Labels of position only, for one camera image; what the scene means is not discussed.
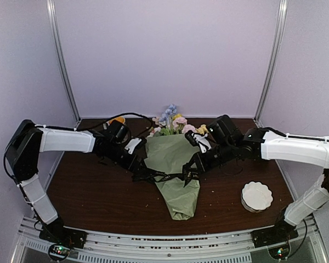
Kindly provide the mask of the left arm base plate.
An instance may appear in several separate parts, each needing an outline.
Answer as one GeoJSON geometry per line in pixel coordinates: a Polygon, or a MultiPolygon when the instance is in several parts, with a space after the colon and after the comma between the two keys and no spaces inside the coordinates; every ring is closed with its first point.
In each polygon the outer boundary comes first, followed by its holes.
{"type": "Polygon", "coordinates": [[[69,248],[84,248],[87,232],[63,226],[43,226],[39,238],[69,248]]]}

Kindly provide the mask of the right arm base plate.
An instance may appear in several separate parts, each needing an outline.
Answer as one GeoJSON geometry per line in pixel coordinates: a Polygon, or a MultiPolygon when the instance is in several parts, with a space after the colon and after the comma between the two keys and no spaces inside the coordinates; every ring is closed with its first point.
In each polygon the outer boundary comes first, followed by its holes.
{"type": "Polygon", "coordinates": [[[267,227],[260,230],[254,230],[251,232],[252,241],[255,248],[270,246],[282,242],[286,242],[290,239],[297,238],[298,232],[295,229],[283,230],[281,228],[267,227]]]}

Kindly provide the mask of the pale yellow flower stem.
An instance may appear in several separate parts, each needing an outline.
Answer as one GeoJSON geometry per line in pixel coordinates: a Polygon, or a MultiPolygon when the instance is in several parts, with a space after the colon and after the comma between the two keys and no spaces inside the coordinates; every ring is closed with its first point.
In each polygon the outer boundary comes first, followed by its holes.
{"type": "Polygon", "coordinates": [[[199,128],[196,129],[196,132],[201,134],[201,135],[206,135],[209,133],[207,127],[205,124],[202,124],[199,128]]]}

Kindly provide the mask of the blue flower stem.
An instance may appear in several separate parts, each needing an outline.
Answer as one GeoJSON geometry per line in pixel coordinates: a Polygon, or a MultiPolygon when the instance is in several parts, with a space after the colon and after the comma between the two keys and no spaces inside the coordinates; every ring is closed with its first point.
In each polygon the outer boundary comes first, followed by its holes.
{"type": "Polygon", "coordinates": [[[169,133],[173,135],[173,117],[177,114],[177,106],[175,104],[170,104],[164,112],[161,114],[159,119],[159,125],[166,127],[169,133]]]}

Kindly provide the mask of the peach flower stem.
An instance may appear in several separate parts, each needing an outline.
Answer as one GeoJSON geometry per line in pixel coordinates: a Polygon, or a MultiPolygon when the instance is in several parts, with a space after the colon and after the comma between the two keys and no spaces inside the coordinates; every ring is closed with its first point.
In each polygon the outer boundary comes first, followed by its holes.
{"type": "Polygon", "coordinates": [[[160,117],[154,117],[152,118],[152,121],[154,123],[154,126],[150,128],[149,135],[147,136],[148,138],[151,138],[155,135],[156,132],[160,132],[162,129],[162,124],[160,122],[160,117]]]}

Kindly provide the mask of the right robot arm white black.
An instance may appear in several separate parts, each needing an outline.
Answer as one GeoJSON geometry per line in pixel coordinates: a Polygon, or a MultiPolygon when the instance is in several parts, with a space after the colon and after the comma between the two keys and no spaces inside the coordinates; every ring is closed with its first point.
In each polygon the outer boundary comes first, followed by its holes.
{"type": "Polygon", "coordinates": [[[185,133],[186,139],[200,148],[183,168],[186,182],[233,159],[300,163],[321,170],[316,182],[281,211],[270,230],[274,241],[283,241],[303,219],[329,202],[329,136],[283,133],[271,127],[242,133],[227,115],[216,118],[207,130],[215,146],[208,142],[207,134],[185,133]]]}

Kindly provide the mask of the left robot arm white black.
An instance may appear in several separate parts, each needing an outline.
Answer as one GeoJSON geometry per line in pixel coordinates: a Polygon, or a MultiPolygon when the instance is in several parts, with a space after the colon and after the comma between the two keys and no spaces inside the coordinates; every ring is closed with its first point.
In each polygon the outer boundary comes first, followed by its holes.
{"type": "Polygon", "coordinates": [[[106,128],[65,128],[23,120],[3,154],[3,168],[23,193],[37,214],[46,233],[55,243],[68,238],[67,229],[59,225],[59,214],[52,205],[38,176],[38,162],[45,153],[79,152],[105,157],[131,172],[135,178],[149,178],[156,172],[146,166],[137,150],[146,144],[144,137],[131,137],[118,116],[106,121],[106,128]]]}

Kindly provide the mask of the pink rose flower stem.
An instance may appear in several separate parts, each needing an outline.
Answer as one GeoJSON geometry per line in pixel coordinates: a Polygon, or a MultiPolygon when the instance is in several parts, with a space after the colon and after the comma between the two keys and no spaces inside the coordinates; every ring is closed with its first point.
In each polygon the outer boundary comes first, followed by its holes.
{"type": "Polygon", "coordinates": [[[185,134],[189,131],[196,132],[196,128],[188,123],[188,120],[183,116],[175,116],[172,121],[173,129],[178,134],[185,134]]]}

